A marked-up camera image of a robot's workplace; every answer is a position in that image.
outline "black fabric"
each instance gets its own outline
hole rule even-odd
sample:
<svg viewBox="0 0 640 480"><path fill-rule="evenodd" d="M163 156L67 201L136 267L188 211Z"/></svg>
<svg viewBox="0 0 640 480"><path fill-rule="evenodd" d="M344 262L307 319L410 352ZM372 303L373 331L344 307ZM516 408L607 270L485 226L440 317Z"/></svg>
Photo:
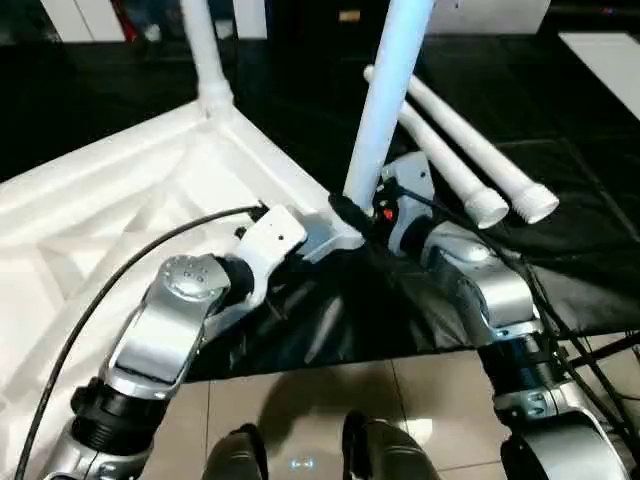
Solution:
<svg viewBox="0 0 640 480"><path fill-rule="evenodd" d="M238 108L337 193L375 54L370 42L341 43L221 44ZM196 96L182 44L0 48L0 62L1 180ZM416 74L559 195L548 219L525 226L511 214L491 233L525 253L571 327L639 329L638 120L556 35L429 38ZM389 158L415 148L398 129ZM460 209L435 181L439 199ZM411 262L371 245L316 268L207 347L191 379L469 346L454 309Z"/></svg>
<svg viewBox="0 0 640 480"><path fill-rule="evenodd" d="M635 0L551 0L543 31L639 32Z"/></svg>

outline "black cable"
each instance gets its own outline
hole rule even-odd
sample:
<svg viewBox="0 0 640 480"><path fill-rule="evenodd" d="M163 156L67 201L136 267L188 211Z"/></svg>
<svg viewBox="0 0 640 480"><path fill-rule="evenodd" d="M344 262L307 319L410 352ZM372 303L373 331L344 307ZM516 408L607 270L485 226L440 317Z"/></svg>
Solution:
<svg viewBox="0 0 640 480"><path fill-rule="evenodd" d="M203 225L208 222L212 222L214 220L218 220L224 217L230 217L232 215L238 215L241 213L260 213L263 212L263 207L241 207L234 208L230 210L224 210L222 212L213 213L211 215L206 215L204 217L197 218L192 220L191 222L180 225L179 227L174 228L173 230L169 230L163 235L156 238L154 241L140 249L133 255L127 262L122 265L116 272L109 277L107 282L100 289L98 294L93 298L89 306L86 308L84 313L80 316L80 319L71 330L71 333L65 340L60 353L56 359L55 364L51 370L51 374L45 384L44 390L42 391L42 396L40 397L40 401L38 402L38 406L36 407L36 411L33 414L33 420L31 420L31 426L29 427L29 432L27 433L27 438L25 439L24 446L22 447L22 452L20 453L20 459L18 461L18 466L16 467L16 473L14 476L15 480L23 480L24 475L27 469L27 463L29 461L29 457L31 455L31 449L33 448L33 442L36 438L36 434L38 433L38 428L40 427L40 423L42 421L42 417L44 415L44 411L47 408L47 404L49 403L49 399L51 398L51 393L53 392L53 388L60 376L60 372L62 370L62 366L64 365L65 360L69 356L69 352L73 347L73 344L78 339L80 332L87 324L93 312L98 308L100 302L107 296L109 291L113 288L113 286L118 282L118 280L129 270L133 265L139 262L145 255L154 250L159 245L164 242L172 239L173 237L180 235L181 233L186 232L187 230L191 230L195 227Z"/></svg>
<svg viewBox="0 0 640 480"><path fill-rule="evenodd" d="M634 402L640 402L640 397L636 397L635 395L628 395L626 393L618 392L618 396L620 398L622 398L623 400L631 400L631 401L634 401Z"/></svg>
<svg viewBox="0 0 640 480"><path fill-rule="evenodd" d="M390 186L390 188L393 191L395 191L397 195L405 195L420 203L423 203L424 205L434 210L437 210L439 213L441 213L445 217L448 217L448 219L453 221L454 223L472 231L475 235L478 236L478 238L480 238L480 240L482 240L489 248L491 248L494 251L496 256L507 267L511 268L516 272L520 270L520 268L518 268L518 265L514 257L507 254L502 248L502 245L500 245L500 243L497 240L495 240L494 238L492 238L491 236L489 236L488 234L480 230L477 227L477 225L475 225L473 222L471 222L464 216L450 210L449 208L439 204L438 202L430 200L426 197L423 197L422 195L418 195L417 193L412 192L411 190L401 187L400 185L398 185L393 181L389 182L387 186ZM627 445L627 447L629 448L629 451L633 455L636 464L640 465L640 463L638 463L640 462L640 437L638 437L638 432L635 428L633 421L631 420L629 413L626 410L626 407L624 406L624 403L621 401L615 388L613 387L613 385L611 384L607 376L602 372L602 370L600 369L596 361L593 359L591 354L586 350L584 345L580 343L580 341L573 334L573 332L568 327L568 325L564 322L564 320L562 320L562 318L555 311L555 309L553 308L553 306L548 300L546 291L544 290L544 286L540 283L540 280L538 279L538 277L535 275L533 270L529 267L528 263L526 262L526 259L523 256L521 257L521 259L526 272L525 281L527 282L527 284L529 285L529 288L531 289L531 293L533 295L536 305L538 305L538 307L541 307L539 311L540 320L545 330L547 330L549 334L549 337L552 341L552 346L554 347L555 351L558 352L558 355L557 355L558 361L561 363L561 365L564 367L567 373L569 373L569 375L574 379L574 381L578 384L578 386L582 388L582 390L585 392L589 400L591 400L591 402L598 408L598 410L602 412L602 414L605 416L607 421L616 430L616 433L618 433L618 435L620 435L620 437L623 440L625 440L625 444ZM609 410L609 408L604 404L604 402L600 400L600 398L593 391L593 389L591 389L591 387L587 385L587 383L576 371L576 369L571 365L571 363L566 358L564 358L562 354L560 354L560 346L558 344L558 339L554 334L554 328L551 325L551 322L549 321L549 317L556 324L558 330L567 338L569 338L569 340L578 350L580 355L583 358L585 358L587 364L589 365L589 367L591 368L595 376L598 378L603 388L611 398L611 401L614 403L616 409L620 413L620 416L622 417L622 422L620 422L616 418L616 416L611 412L611 410Z"/></svg>
<svg viewBox="0 0 640 480"><path fill-rule="evenodd" d="M639 333L639 332L634 332L634 331L631 331L631 330L628 330L628 331L624 332L626 337L630 337L631 335L634 335L635 333ZM634 345L633 347L631 347L631 351L635 355L636 360L638 361L638 363L640 363L640 346Z"/></svg>
<svg viewBox="0 0 640 480"><path fill-rule="evenodd" d="M611 342L604 347L598 348L597 350L592 350L589 344L587 344L587 347L589 348L589 353L591 354L593 359L597 361L627 350L628 348L633 347L638 343L640 343L640 332L636 332L633 335L627 335L624 338L616 340L615 342ZM584 358L579 357L575 360L572 360L571 363L574 367L577 368L586 365L587 361Z"/></svg>

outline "tile floor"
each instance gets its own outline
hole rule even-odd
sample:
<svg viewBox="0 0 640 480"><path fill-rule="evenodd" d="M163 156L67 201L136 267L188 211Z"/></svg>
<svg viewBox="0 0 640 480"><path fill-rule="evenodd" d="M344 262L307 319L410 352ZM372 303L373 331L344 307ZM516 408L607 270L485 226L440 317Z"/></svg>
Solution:
<svg viewBox="0 0 640 480"><path fill-rule="evenodd" d="M614 338L593 337L591 344ZM640 394L640 366L630 351L602 366L625 393ZM640 418L640 402L631 403ZM156 435L143 478L198 480L216 441L253 422L267 446L271 478L338 480L342 422L354 408L407 429L443 480L506 478L499 452L508 430L493 414L490 384L474 352L187 385ZM301 466L309 460L313 468Z"/></svg>

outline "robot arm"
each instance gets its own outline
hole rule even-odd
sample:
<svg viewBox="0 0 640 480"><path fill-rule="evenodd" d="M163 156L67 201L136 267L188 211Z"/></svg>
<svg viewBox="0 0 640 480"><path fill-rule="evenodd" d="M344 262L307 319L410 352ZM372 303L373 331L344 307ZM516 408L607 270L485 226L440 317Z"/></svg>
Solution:
<svg viewBox="0 0 640 480"><path fill-rule="evenodd" d="M227 257L166 260L98 376L73 395L75 417L40 478L139 477L200 347L264 300L270 274L305 238L294 216L274 207Z"/></svg>
<svg viewBox="0 0 640 480"><path fill-rule="evenodd" d="M417 182L410 175L428 172L426 158L415 154L388 167L386 176L405 188ZM419 261L455 305L493 386L496 415L512 432L501 449L508 478L628 479L582 391L558 365L561 353L545 336L520 274L474 233L435 224L426 206L406 199L397 205L389 248Z"/></svg>

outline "white pipe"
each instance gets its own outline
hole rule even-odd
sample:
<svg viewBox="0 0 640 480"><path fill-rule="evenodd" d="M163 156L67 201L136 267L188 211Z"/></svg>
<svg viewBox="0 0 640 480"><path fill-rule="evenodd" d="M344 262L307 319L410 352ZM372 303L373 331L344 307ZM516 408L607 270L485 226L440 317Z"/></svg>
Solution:
<svg viewBox="0 0 640 480"><path fill-rule="evenodd" d="M370 82L372 76L373 67L369 65L364 70L364 78ZM407 102L402 104L398 121L462 201L465 211L479 228L489 228L505 217L509 206L498 192L482 183Z"/></svg>
<svg viewBox="0 0 640 480"><path fill-rule="evenodd" d="M415 76L409 82L409 93L507 194L513 209L527 223L536 223L555 210L560 203L558 197L544 185L533 182Z"/></svg>
<svg viewBox="0 0 640 480"><path fill-rule="evenodd" d="M433 0L391 0L376 55L376 75L360 119L344 194L371 208L409 78L422 45Z"/></svg>
<svg viewBox="0 0 640 480"><path fill-rule="evenodd" d="M199 102L207 115L233 103L233 93L222 72L218 45L206 0L181 0L184 27L198 73Z"/></svg>

